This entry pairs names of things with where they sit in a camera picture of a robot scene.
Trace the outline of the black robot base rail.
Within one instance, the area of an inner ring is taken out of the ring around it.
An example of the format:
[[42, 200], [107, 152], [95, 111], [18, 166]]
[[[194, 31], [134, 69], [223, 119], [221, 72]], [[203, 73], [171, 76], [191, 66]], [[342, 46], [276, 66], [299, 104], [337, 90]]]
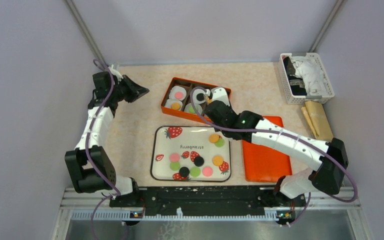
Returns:
[[148, 186], [110, 200], [111, 208], [138, 208], [146, 216], [173, 216], [181, 209], [186, 217], [263, 216], [269, 208], [304, 207], [305, 197], [289, 199], [268, 185]]

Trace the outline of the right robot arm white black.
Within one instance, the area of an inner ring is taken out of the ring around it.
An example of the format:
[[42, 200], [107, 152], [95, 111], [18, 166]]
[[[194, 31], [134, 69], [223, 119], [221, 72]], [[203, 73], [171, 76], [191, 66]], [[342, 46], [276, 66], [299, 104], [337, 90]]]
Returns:
[[301, 194], [320, 191], [336, 199], [345, 177], [349, 177], [349, 160], [345, 143], [302, 136], [280, 127], [251, 111], [235, 113], [231, 106], [220, 100], [212, 101], [204, 110], [210, 125], [226, 138], [268, 147], [307, 165], [293, 175], [279, 178], [273, 200], [287, 206]]

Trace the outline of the orange box lid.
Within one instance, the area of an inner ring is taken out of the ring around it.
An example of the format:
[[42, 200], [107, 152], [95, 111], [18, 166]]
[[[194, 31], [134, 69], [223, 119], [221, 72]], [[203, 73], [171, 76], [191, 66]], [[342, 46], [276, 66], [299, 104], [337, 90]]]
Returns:
[[244, 140], [241, 145], [246, 181], [276, 183], [279, 178], [293, 174], [288, 155]]

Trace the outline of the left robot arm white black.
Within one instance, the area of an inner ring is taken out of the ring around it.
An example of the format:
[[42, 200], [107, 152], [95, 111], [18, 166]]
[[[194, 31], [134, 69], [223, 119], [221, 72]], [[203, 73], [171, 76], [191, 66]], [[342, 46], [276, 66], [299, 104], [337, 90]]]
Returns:
[[108, 192], [112, 197], [121, 196], [129, 207], [140, 202], [135, 181], [117, 176], [114, 165], [104, 146], [110, 125], [119, 102], [133, 103], [149, 89], [122, 75], [113, 65], [92, 76], [95, 89], [87, 108], [87, 120], [79, 142], [64, 156], [68, 173], [77, 193]]

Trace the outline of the orange cookie box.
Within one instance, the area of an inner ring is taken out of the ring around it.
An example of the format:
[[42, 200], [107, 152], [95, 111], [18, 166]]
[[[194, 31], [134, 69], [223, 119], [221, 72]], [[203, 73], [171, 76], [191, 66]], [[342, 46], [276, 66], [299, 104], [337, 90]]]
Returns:
[[[185, 90], [186, 90], [186, 97], [182, 101], [183, 106], [182, 106], [181, 110], [172, 110], [172, 109], [165, 107], [165, 103], [169, 99], [170, 90], [174, 86], [181, 86], [181, 87], [185, 88]], [[170, 84], [168, 85], [166, 93], [165, 93], [163, 100], [160, 104], [161, 111], [166, 115], [170, 115], [170, 116], [174, 116], [174, 117], [178, 117], [178, 118], [182, 118], [182, 119], [186, 119], [186, 120], [191, 120], [191, 121], [198, 122], [198, 123], [203, 123], [202, 119], [197, 114], [190, 114], [190, 113], [184, 112], [184, 108], [185, 108], [186, 104], [192, 103], [191, 102], [191, 100], [192, 100], [191, 92], [196, 87], [202, 87], [204, 89], [207, 89], [208, 92], [209, 91], [211, 92], [211, 90], [213, 88], [216, 88], [217, 85], [199, 82], [199, 81], [194, 81], [194, 80], [189, 80], [189, 79], [184, 79], [184, 78], [179, 78], [179, 77], [174, 77], [174, 78], [172, 78]], [[203, 110], [207, 106], [207, 103], [204, 102], [200, 105], [202, 107], [202, 115], [201, 116], [203, 116], [206, 120], [209, 120], [209, 118], [203, 112]]]

